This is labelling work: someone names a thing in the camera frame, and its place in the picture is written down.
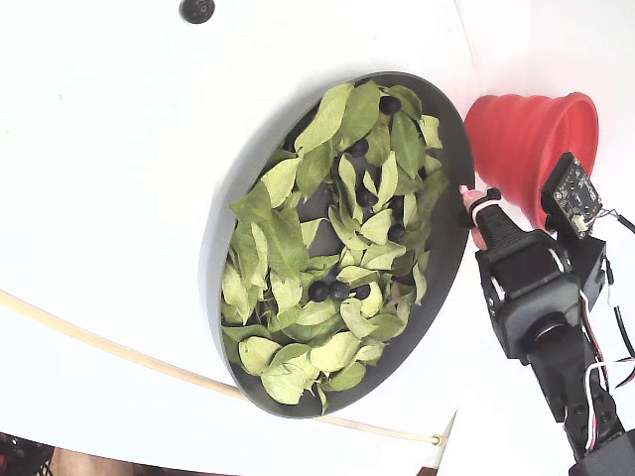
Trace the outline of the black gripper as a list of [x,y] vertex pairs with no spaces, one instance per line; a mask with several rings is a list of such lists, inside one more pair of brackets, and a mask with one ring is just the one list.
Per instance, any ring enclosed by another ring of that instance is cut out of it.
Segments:
[[502,192],[458,187],[480,283],[492,318],[577,318],[579,279],[547,233],[523,231],[501,207]]

